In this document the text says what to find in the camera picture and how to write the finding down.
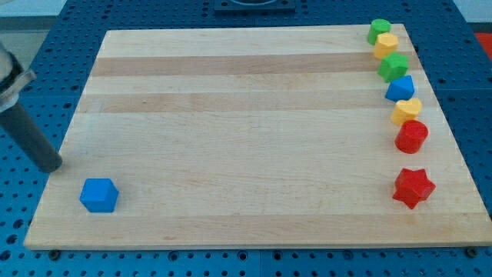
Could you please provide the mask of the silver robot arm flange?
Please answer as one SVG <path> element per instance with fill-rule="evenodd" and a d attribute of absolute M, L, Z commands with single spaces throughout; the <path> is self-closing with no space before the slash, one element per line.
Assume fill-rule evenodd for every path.
<path fill-rule="evenodd" d="M 20 91 L 36 79 L 31 69 L 23 69 L 18 59 L 1 44 L 1 112 L 13 107 Z"/>

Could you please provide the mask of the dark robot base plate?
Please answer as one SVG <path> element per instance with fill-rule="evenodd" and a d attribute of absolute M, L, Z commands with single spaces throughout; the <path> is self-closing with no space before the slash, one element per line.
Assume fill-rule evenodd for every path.
<path fill-rule="evenodd" d="M 214 0 L 214 12 L 293 12 L 296 0 Z"/>

